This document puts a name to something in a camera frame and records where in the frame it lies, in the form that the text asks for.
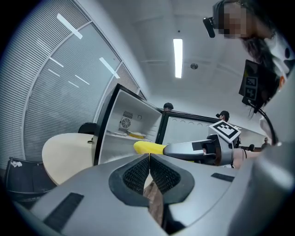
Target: open refrigerator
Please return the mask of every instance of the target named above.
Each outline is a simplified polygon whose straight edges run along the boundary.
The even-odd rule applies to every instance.
[[[92,143],[93,164],[135,155],[133,145],[137,141],[167,145],[206,139],[208,126],[217,121],[193,114],[164,112],[118,84],[107,96],[97,121]]]

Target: beige table top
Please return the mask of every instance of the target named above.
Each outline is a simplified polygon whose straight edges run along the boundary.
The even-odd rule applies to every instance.
[[[91,140],[93,135],[68,133],[47,140],[42,149],[45,170],[56,185],[78,172],[92,167]]]

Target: chair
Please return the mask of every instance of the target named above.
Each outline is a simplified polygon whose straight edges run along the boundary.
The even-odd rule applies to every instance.
[[[27,209],[44,194],[56,187],[44,169],[42,162],[32,162],[10,157],[8,161],[4,186],[13,201]]]
[[[95,129],[96,129],[96,123],[87,122],[81,125],[81,127],[78,130],[78,133],[94,135]]]

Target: wall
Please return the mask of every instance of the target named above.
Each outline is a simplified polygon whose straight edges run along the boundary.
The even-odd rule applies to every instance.
[[[242,133],[240,135],[241,144],[240,146],[249,147],[250,144],[254,144],[255,147],[260,148],[261,145],[264,143],[264,135],[254,133],[252,131],[243,129],[241,130]]]
[[[117,51],[122,58],[132,76],[138,82],[142,93],[146,99],[150,98],[151,91],[147,84],[146,77],[132,53],[128,43],[120,33],[118,27],[113,22],[110,15],[105,11],[102,4],[98,0],[75,0],[77,4],[88,13],[93,19],[99,29],[102,31],[106,39],[110,42],[113,48]]]
[[[182,96],[178,96],[177,93],[172,95],[153,95],[149,100],[152,104],[157,107],[163,108],[163,105],[167,102],[170,102],[174,106],[174,110],[180,112],[187,112],[192,113],[200,116],[207,116],[216,118],[216,114],[220,113],[222,110],[218,107],[212,106],[204,106],[202,105],[203,101],[192,101],[190,97],[184,97],[185,94],[183,93]],[[244,116],[235,115],[233,112],[225,107],[224,110],[227,110],[230,113],[230,123],[237,125],[241,128],[245,128],[251,130],[255,133],[261,134],[265,136],[265,132],[260,128],[259,119],[260,115],[254,115],[252,119],[249,118],[248,113],[249,111],[245,108]]]

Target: ceiling light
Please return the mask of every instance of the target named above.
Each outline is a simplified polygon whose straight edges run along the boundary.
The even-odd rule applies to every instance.
[[[48,69],[50,72],[52,72],[53,74],[57,75],[58,77],[60,77],[60,75],[58,75],[57,73],[53,72],[51,69]]]
[[[175,56],[175,77],[181,78],[183,75],[183,40],[173,39]]]
[[[240,127],[237,127],[237,126],[234,126],[234,128],[236,128],[237,130],[241,130],[242,128]]]
[[[114,71],[114,69],[106,62],[106,60],[101,57],[100,61],[105,65],[105,67],[117,78],[119,79],[119,75]]]
[[[60,65],[61,67],[64,67],[61,63],[57,62],[56,60],[54,60],[52,57],[49,58],[50,60],[54,61],[56,64]]]
[[[81,79],[78,75],[75,75],[78,79]],[[81,79],[84,83],[86,83],[86,84],[88,84],[89,85],[89,83],[87,83],[85,80],[83,80],[83,79]]]
[[[82,39],[83,35],[81,35],[77,29],[75,29],[74,26],[71,25],[70,22],[68,22],[61,14],[57,14],[57,19],[64,24],[65,27],[67,27],[74,35],[76,35],[79,39]]]
[[[79,87],[79,86],[75,85],[74,83],[72,83],[72,82],[70,82],[70,81],[68,81],[68,82],[69,82],[70,84],[76,86],[77,88]]]

